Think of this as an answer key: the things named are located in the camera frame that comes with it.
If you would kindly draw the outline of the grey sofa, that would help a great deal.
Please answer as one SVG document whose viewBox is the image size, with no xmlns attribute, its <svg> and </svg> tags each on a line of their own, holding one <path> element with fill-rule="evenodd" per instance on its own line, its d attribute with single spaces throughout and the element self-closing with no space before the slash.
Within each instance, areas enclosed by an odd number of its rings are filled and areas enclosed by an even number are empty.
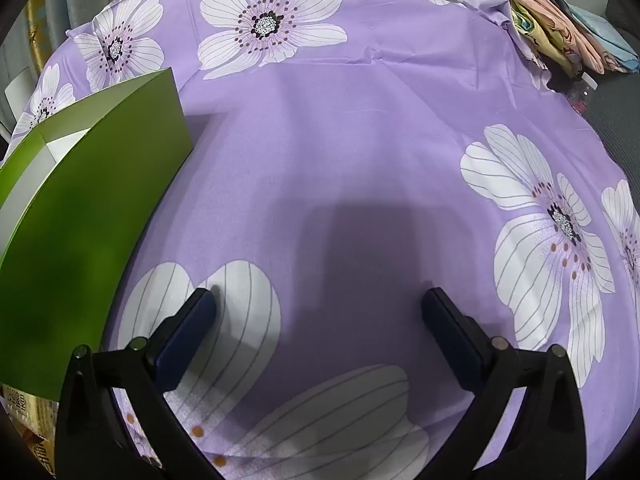
<svg viewBox="0 0 640 480">
<path fill-rule="evenodd" d="M 596 76 L 598 88 L 586 118 L 614 162 L 639 179 L 639 74 Z"/>
</svg>

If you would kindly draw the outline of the purple floral tablecloth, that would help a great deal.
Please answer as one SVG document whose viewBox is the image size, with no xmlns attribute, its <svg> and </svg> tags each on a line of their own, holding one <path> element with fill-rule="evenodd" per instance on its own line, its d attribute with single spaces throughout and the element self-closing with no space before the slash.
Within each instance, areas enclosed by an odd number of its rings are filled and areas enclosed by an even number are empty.
<svg viewBox="0 0 640 480">
<path fill-rule="evenodd" d="M 164 398 L 221 479 L 417 479 L 473 396 L 425 326 L 562 346 L 586 475 L 639 415 L 639 211 L 506 0 L 114 0 L 68 32 L 33 128 L 171 70 L 192 151 L 92 352 L 198 288 L 216 321 Z"/>
</svg>

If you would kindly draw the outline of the green cardboard box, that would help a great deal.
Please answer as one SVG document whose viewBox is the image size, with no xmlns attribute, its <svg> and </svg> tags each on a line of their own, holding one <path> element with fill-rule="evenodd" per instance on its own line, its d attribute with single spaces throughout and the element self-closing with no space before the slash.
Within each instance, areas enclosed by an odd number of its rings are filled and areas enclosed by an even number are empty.
<svg viewBox="0 0 640 480">
<path fill-rule="evenodd" d="M 33 128 L 1 168 L 1 380 L 58 400 L 96 348 L 157 204 L 193 148 L 171 70 L 115 84 Z"/>
</svg>

